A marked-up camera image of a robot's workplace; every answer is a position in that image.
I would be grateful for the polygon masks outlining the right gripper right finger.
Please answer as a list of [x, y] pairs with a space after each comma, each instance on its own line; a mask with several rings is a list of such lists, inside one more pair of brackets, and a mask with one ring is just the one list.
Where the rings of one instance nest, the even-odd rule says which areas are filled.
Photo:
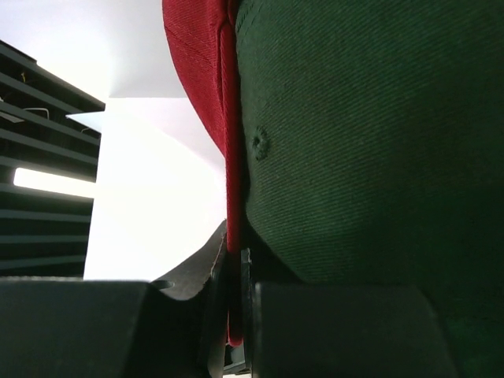
[[241, 310], [246, 367], [254, 373], [254, 292], [257, 283], [298, 284], [299, 278], [267, 247], [241, 251]]

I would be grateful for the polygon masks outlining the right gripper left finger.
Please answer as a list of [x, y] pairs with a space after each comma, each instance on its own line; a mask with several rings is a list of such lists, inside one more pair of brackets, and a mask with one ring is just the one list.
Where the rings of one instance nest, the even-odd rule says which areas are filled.
[[152, 284], [169, 299], [165, 325], [170, 377], [222, 377], [227, 342], [227, 224]]

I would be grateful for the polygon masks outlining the dark green baseball cap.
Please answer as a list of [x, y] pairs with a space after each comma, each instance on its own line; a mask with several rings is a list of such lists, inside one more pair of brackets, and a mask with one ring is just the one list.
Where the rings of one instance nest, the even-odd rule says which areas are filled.
[[503, 4], [241, 1], [252, 229], [300, 280], [415, 284], [503, 374]]

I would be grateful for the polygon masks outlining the red baseball cap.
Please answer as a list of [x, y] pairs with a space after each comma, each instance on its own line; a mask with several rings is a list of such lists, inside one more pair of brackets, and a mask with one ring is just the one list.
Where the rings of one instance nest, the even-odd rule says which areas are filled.
[[239, 278], [244, 225], [244, 153], [235, 24], [239, 3], [223, 0], [166, 0], [165, 34], [176, 73], [195, 112], [225, 159], [227, 249], [232, 285], [228, 341], [243, 343]]

